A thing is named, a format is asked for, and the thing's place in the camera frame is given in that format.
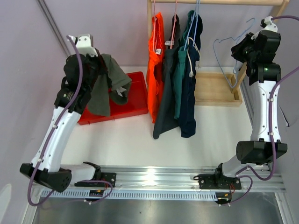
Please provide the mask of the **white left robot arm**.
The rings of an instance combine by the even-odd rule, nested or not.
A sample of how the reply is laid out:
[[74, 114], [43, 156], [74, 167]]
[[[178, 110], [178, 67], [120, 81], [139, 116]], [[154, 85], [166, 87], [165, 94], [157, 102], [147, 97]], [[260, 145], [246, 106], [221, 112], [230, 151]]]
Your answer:
[[95, 82], [107, 74], [103, 57], [71, 55], [64, 65], [65, 76], [54, 102], [54, 111], [46, 136], [30, 163], [23, 163], [20, 173], [34, 183], [53, 191], [63, 192], [69, 185], [98, 186], [101, 167], [91, 162], [61, 165], [62, 155], [70, 134], [83, 114]]

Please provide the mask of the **olive green shorts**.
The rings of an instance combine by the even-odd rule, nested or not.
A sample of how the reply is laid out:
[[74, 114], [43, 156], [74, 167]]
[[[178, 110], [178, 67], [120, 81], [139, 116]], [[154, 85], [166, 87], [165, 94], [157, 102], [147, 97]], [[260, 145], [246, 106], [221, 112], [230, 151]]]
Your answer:
[[125, 105], [128, 102], [132, 79], [111, 55], [101, 56], [107, 67], [107, 74], [100, 75], [95, 82], [87, 109], [95, 115], [110, 116], [110, 100], [117, 105]]

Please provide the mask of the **light blue wire hanger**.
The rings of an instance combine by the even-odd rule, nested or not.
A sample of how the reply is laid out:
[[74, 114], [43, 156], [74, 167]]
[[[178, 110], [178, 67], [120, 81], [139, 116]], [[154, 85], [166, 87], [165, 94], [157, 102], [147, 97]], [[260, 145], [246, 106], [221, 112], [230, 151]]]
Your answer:
[[212, 48], [213, 48], [213, 52], [214, 52], [214, 56], [215, 56], [215, 60], [221, 70], [221, 73], [224, 75], [224, 78], [226, 80], [226, 82], [228, 83], [228, 86], [230, 88], [234, 88], [237, 86], [237, 81], [239, 79], [239, 71], [238, 71], [238, 65], [240, 64], [239, 62], [237, 62], [236, 59], [234, 59], [234, 66], [233, 69], [231, 70], [232, 73], [235, 75], [236, 80], [231, 82], [228, 79], [228, 73], [224, 70], [225, 68], [225, 63], [224, 63], [224, 56], [228, 56], [228, 49], [226, 50], [226, 52], [220, 52], [219, 51], [219, 47], [225, 43], [231, 43], [231, 44], [238, 44], [241, 42], [242, 38], [247, 34], [248, 31], [251, 30], [251, 28], [254, 26], [255, 24], [255, 18], [252, 17], [250, 19], [248, 19], [245, 22], [245, 29], [240, 32], [240, 33], [235, 33], [232, 36], [226, 37], [226, 38], [220, 38], [220, 39], [215, 39], [213, 44], [212, 44]]

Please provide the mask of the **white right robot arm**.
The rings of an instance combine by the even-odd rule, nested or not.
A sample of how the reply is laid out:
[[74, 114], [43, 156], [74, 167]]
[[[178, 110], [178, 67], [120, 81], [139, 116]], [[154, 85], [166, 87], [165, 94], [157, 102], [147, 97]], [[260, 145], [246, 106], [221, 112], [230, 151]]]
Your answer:
[[281, 42], [281, 35], [270, 30], [248, 33], [245, 38], [231, 48], [231, 56], [246, 64], [246, 75], [253, 93], [254, 117], [249, 141], [240, 141], [236, 155], [222, 163], [215, 170], [214, 185], [224, 188], [230, 181], [240, 178], [240, 173], [251, 170], [254, 165], [272, 163], [268, 177], [258, 179], [267, 181], [275, 172], [277, 158], [287, 152], [287, 144], [282, 143], [278, 130], [278, 92], [281, 68], [273, 62]]

